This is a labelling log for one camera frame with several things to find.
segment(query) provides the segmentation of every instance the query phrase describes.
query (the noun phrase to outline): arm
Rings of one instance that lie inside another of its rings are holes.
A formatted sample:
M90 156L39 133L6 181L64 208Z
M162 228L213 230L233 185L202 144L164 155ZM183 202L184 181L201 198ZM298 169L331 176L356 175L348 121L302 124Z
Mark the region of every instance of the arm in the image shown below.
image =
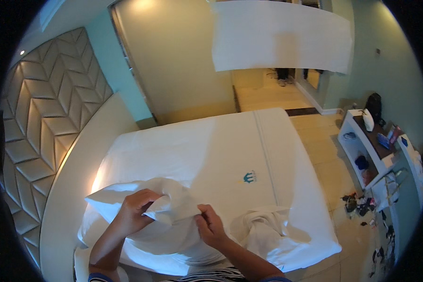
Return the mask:
M210 205L197 207L202 211L202 215L195 217L202 240L220 251L246 279L258 282L269 277L284 277L277 267L227 237L220 217Z
M118 214L92 247L89 256L90 274L101 273L115 282L119 281L116 268L125 237L153 222L153 219L142 214L159 197L160 195L148 189L125 197Z

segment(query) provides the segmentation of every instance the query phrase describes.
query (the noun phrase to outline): white bed sheet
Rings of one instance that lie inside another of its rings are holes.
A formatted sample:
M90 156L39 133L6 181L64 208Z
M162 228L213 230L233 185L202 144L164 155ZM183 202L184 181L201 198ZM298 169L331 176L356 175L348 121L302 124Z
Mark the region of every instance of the white bed sheet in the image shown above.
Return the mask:
M243 181L248 173L250 183ZM123 134L102 161L92 192L153 177L172 178L189 187L194 197L217 210L226 226L259 206L290 208L290 235L309 245L280 267L283 272L341 251L309 156L280 108ZM175 256L148 256L128 244L121 262L170 275L188 270Z

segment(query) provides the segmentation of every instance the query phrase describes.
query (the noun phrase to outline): teal logo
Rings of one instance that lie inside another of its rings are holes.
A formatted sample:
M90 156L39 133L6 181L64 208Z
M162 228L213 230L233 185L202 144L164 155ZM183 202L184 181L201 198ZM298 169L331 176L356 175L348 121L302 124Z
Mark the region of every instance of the teal logo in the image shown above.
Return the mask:
M243 181L246 183L256 182L257 176L255 175L255 171L246 173L246 175L243 177Z

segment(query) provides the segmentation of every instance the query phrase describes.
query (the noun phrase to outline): person's left hand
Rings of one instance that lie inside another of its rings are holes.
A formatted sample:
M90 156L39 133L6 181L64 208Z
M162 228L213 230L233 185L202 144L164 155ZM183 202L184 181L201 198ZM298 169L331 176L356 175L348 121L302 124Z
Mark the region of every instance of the person's left hand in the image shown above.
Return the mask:
M117 225L119 234L127 237L152 223L153 219L142 214L159 197L161 195L149 189L125 197L121 209L113 220L113 223Z

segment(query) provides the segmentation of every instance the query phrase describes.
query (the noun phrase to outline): upholstered headboard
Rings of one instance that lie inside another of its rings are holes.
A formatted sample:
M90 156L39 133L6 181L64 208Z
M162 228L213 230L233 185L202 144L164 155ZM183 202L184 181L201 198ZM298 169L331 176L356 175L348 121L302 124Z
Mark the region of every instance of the upholstered headboard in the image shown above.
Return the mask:
M80 131L111 95L85 28L43 43L9 71L1 101L0 182L16 230L38 267L40 225L55 176Z

